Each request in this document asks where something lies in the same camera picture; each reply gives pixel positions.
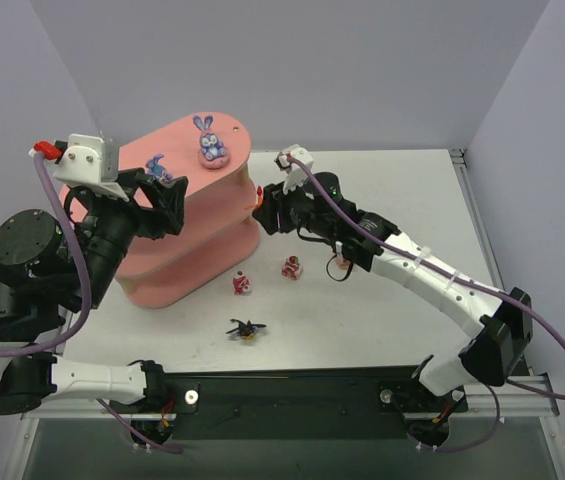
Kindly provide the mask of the orange bunny toy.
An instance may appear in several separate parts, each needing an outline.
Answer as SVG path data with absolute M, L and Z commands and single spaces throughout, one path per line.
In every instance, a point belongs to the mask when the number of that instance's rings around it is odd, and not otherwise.
M 249 212 L 253 212 L 253 211 L 259 209 L 262 202 L 263 202 L 264 192 L 263 192 L 263 188 L 261 186 L 257 187 L 255 194 L 256 194 L 255 201 L 252 204 L 247 205 L 245 207 L 245 209 Z

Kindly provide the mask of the small purple bunny with cake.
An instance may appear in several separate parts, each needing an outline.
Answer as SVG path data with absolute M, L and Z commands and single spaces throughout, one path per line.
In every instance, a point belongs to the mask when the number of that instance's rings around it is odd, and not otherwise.
M 154 155 L 146 161 L 145 169 L 148 175 L 154 177 L 161 184 L 167 185 L 173 181 L 174 177 L 167 171 L 165 166 L 161 164 L 163 158 L 163 154 Z

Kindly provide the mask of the strawberry cake slice toy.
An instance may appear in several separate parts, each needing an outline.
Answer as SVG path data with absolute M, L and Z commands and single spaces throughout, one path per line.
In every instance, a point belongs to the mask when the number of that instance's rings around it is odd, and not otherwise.
M 281 274 L 284 277 L 290 278 L 292 280 L 298 280 L 303 273 L 303 265 L 299 261 L 299 257 L 296 255 L 289 256 L 281 269 Z

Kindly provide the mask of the black winged toy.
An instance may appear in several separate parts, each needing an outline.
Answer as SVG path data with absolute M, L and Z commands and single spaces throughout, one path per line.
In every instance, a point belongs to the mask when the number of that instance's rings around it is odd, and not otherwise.
M 226 335 L 233 336 L 242 340 L 249 340 L 255 337 L 259 330 L 267 327 L 266 324 L 246 322 L 239 319 L 231 319 L 233 327 L 226 332 Z

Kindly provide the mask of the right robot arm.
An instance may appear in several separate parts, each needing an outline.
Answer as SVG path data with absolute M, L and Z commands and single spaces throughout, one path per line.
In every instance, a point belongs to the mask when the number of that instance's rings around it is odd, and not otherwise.
M 429 355 L 417 368 L 417 381 L 441 397 L 461 386 L 502 386 L 532 338 L 524 312 L 529 296 L 513 289 L 513 304 L 499 291 L 452 270 L 395 224 L 343 198 L 338 177 L 317 174 L 314 181 L 285 192 L 282 184 L 258 191 L 254 219 L 267 234 L 307 231 L 361 269 L 390 279 L 450 318 L 467 340 L 445 355 Z

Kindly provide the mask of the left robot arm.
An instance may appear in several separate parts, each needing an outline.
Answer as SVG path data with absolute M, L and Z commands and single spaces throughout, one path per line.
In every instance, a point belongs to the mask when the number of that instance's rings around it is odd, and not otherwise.
M 47 171 L 39 176 L 50 209 L 24 210 L 0 225 L 0 415 L 60 398 L 160 407 L 168 389 L 156 362 L 78 364 L 56 349 L 98 308 L 134 239 L 180 233 L 187 179 L 162 185 L 141 169 L 125 170 L 115 199 L 87 186 L 59 197 Z

